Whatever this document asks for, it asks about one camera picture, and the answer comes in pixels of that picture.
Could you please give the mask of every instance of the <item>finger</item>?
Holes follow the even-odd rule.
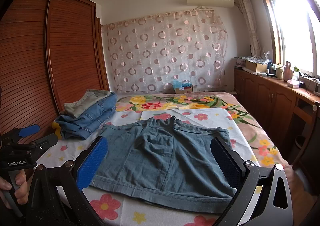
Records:
[[[11,184],[0,177],[0,189],[9,191],[11,189]]]
[[[20,173],[16,175],[16,184],[22,185],[26,181],[26,173],[24,170],[20,170]]]
[[[20,188],[14,192],[14,195],[17,199],[20,199],[24,197],[27,192],[28,192],[28,184],[26,181],[24,181],[24,183],[20,186]]]
[[[8,208],[11,209],[10,204],[8,203],[8,201],[6,200],[6,198],[4,197],[3,193],[0,191],[0,198],[2,199],[2,201],[4,202],[4,205]]]
[[[26,204],[28,202],[28,193],[26,193],[26,195],[22,198],[19,198],[17,201],[18,201],[18,204]]]

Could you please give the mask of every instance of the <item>pink bottle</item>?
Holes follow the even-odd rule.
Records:
[[[287,80],[291,79],[292,76],[293,76],[293,71],[291,69],[291,63],[289,61],[287,61],[287,65],[284,69],[283,80],[287,81]]]

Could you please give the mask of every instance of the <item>wrinkled fabric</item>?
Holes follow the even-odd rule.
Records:
[[[116,109],[117,95],[110,93],[94,105],[90,106],[78,118],[60,115],[55,122],[61,127],[63,139],[80,137],[87,139],[99,126],[105,122]]]
[[[82,98],[74,103],[65,103],[64,109],[68,116],[78,118],[84,113],[89,107],[94,105],[101,99],[108,97],[109,91],[104,90],[87,90]]]
[[[105,125],[108,154],[91,186],[175,209],[222,213],[236,190],[211,153],[228,131],[150,118],[123,126]]]

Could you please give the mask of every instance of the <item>circle patterned curtain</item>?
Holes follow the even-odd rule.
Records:
[[[172,12],[104,26],[111,88],[170,92],[174,80],[222,88],[227,31],[214,10]]]

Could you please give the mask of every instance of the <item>cardboard box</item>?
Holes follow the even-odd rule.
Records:
[[[185,94],[185,93],[191,93],[193,92],[192,86],[191,87],[180,87],[175,88],[176,94]]]
[[[245,67],[250,69],[251,71],[254,71],[254,72],[265,73],[267,70],[267,66],[268,66],[267,64],[257,64],[257,63],[251,62],[249,60],[245,61]]]

